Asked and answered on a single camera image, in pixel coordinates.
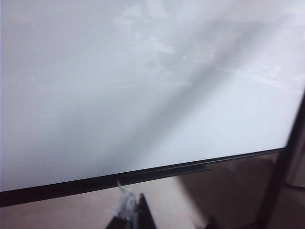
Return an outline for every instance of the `white screen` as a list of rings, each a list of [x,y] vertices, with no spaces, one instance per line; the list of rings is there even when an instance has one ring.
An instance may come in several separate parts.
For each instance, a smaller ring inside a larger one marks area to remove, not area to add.
[[[285,147],[304,0],[2,0],[1,190]]]

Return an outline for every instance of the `monitor screen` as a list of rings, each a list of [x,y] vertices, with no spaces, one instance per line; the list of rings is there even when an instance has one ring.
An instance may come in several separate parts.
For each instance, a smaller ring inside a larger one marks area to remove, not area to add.
[[[1,191],[286,146],[303,0],[2,0]]]

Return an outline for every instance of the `black pole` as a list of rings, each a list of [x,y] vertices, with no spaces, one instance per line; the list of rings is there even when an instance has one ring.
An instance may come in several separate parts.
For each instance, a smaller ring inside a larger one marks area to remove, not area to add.
[[[305,133],[305,94],[295,124],[293,126],[290,138],[286,148],[279,154],[276,165],[273,169],[268,187],[266,189],[263,202],[257,215],[257,222],[260,224],[261,229],[266,229],[270,222],[274,208],[276,207],[277,200],[285,183],[286,174],[288,172],[290,163],[301,149],[304,143]]]

